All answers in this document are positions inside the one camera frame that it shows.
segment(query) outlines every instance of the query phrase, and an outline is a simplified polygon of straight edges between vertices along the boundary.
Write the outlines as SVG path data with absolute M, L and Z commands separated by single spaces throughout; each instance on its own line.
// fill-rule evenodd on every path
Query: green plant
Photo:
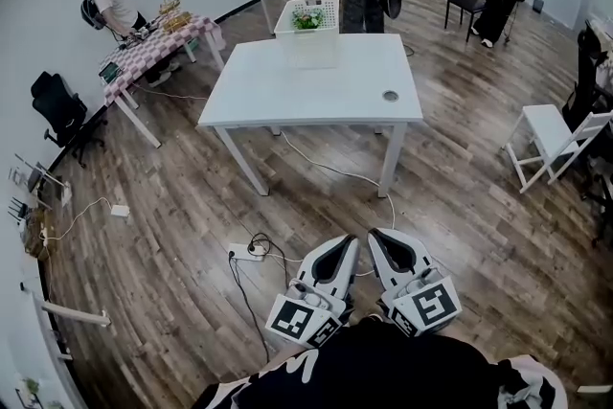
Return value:
M 324 12 L 313 9 L 311 12 L 294 12 L 293 24 L 297 30 L 316 30 L 324 22 Z
M 30 391 L 30 394 L 38 394 L 38 389 L 40 385 L 38 384 L 37 381 L 32 380 L 31 378 L 26 378 L 25 382 L 26 382 L 26 387 Z

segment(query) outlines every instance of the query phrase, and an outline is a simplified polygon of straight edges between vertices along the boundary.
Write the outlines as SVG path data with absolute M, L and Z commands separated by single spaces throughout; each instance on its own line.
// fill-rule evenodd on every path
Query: white chair seat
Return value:
M 559 148 L 564 142 L 568 142 L 573 133 L 553 104 L 524 106 L 524 116 L 547 160 L 554 156 L 574 153 L 579 149 L 577 142 L 571 142 L 565 150 L 558 153 Z

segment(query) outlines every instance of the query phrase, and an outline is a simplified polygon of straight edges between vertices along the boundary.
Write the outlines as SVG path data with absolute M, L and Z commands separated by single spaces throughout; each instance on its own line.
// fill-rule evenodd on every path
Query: tabletop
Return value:
M 100 69 L 113 61 L 123 72 L 104 87 L 104 103 L 107 106 L 112 104 L 123 89 L 127 89 L 149 68 L 203 33 L 212 34 L 214 43 L 219 50 L 225 47 L 225 41 L 219 26 L 208 17 L 193 15 L 190 22 L 175 33 L 166 33 L 160 27 L 151 33 L 145 41 L 128 50 L 120 50 L 119 48 L 113 50 L 101 61 Z
M 286 66 L 276 39 L 237 45 L 198 121 L 203 126 L 421 121 L 398 34 L 340 34 L 335 68 Z M 397 93 L 390 102 L 384 93 Z

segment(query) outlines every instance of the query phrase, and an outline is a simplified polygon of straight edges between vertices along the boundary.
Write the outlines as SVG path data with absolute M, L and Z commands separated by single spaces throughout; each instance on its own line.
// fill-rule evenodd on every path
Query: round table hole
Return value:
M 383 93 L 383 99 L 387 102 L 396 102 L 399 98 L 400 96 L 398 95 L 398 92 L 385 91 Z

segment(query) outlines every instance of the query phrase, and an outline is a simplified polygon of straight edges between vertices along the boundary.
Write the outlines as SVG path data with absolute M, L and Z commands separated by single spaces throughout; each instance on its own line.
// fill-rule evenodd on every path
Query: white t-shirt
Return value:
M 94 0 L 94 2 L 96 2 L 96 6 L 101 13 L 111 9 L 115 19 L 126 28 L 134 26 L 138 18 L 138 11 L 132 5 L 131 0 Z

